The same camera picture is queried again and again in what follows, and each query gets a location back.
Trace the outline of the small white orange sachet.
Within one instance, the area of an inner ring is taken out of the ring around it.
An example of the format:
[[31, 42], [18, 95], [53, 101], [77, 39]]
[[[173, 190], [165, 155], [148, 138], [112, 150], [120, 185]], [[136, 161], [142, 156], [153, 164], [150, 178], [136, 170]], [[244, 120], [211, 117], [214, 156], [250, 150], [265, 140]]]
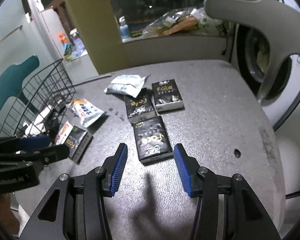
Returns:
[[57, 136], [55, 138], [55, 144], [56, 145], [60, 145], [65, 143], [67, 137], [69, 136], [69, 134], [71, 133], [73, 129], [72, 124], [70, 124], [70, 122], [66, 122], [63, 127], [59, 130], [59, 132], [57, 133]]

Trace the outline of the silver orange snack bag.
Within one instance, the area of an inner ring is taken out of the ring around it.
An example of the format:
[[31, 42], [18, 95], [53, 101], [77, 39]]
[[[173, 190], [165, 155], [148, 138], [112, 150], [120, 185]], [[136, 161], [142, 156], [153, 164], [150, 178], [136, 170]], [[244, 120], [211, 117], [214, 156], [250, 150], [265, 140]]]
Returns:
[[85, 128], [106, 114], [86, 99], [73, 99], [66, 107], [79, 117], [81, 126]]

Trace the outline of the pale blue white pouch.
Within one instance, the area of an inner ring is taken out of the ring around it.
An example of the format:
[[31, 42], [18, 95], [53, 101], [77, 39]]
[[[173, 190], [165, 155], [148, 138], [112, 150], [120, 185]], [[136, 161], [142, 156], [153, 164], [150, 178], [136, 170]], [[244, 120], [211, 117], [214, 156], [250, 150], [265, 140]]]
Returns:
[[136, 98], [143, 89], [147, 79], [148, 76], [120, 75], [110, 82], [104, 92], [106, 94], [121, 94]]

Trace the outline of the clutter pile on sill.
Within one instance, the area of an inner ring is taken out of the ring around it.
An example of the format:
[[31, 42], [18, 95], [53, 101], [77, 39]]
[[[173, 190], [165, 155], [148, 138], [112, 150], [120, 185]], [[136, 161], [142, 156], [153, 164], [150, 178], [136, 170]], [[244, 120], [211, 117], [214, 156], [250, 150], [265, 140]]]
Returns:
[[226, 37], [229, 24], [223, 20], [211, 18], [203, 7], [173, 9], [142, 31], [144, 37], [169, 36], [180, 33]]

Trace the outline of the black item in basket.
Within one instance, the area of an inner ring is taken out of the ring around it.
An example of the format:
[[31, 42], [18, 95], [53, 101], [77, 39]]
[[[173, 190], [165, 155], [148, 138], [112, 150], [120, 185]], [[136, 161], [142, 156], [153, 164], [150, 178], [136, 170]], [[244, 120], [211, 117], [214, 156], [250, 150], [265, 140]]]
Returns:
[[48, 105], [52, 107], [52, 109], [61, 114], [66, 106], [65, 97], [62, 94], [55, 94], [48, 100]]

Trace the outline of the teal plastic chair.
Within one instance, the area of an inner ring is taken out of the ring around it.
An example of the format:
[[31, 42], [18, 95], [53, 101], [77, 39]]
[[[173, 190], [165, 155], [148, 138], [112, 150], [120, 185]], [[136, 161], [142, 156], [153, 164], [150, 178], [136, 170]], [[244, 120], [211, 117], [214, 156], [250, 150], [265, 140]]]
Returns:
[[30, 105], [30, 109], [37, 109], [29, 103], [29, 100], [23, 93], [22, 84], [35, 69], [39, 67], [39, 59], [37, 55], [32, 55], [20, 64], [9, 66], [0, 75], [0, 111], [7, 99], [16, 97], [26, 106]]

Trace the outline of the clear spray bottle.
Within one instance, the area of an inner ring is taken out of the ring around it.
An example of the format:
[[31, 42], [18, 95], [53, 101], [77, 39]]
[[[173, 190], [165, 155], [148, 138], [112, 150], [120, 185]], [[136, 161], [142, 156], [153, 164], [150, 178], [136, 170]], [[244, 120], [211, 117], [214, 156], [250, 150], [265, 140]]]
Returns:
[[83, 44], [76, 28], [70, 31], [70, 36], [75, 45], [77, 55], [81, 56], [85, 52], [85, 45]]

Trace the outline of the orange spray bottle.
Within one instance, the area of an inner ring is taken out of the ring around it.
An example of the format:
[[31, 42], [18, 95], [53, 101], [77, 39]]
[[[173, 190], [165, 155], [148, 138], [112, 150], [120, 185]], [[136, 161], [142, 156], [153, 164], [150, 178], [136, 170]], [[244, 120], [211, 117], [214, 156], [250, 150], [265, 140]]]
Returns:
[[66, 33], [61, 33], [58, 35], [64, 49], [67, 47], [67, 45], [69, 44], [69, 39], [67, 38]]

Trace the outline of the blue bottle on sill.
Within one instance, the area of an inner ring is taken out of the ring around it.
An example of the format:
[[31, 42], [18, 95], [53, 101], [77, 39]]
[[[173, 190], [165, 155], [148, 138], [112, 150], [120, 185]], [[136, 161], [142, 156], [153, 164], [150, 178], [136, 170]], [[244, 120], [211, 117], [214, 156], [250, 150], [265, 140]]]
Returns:
[[129, 27], [126, 23], [126, 19], [124, 16], [119, 18], [119, 23], [120, 23], [120, 33], [121, 33], [121, 37], [123, 39], [125, 38], [129, 38], [130, 37], [130, 31], [129, 31]]

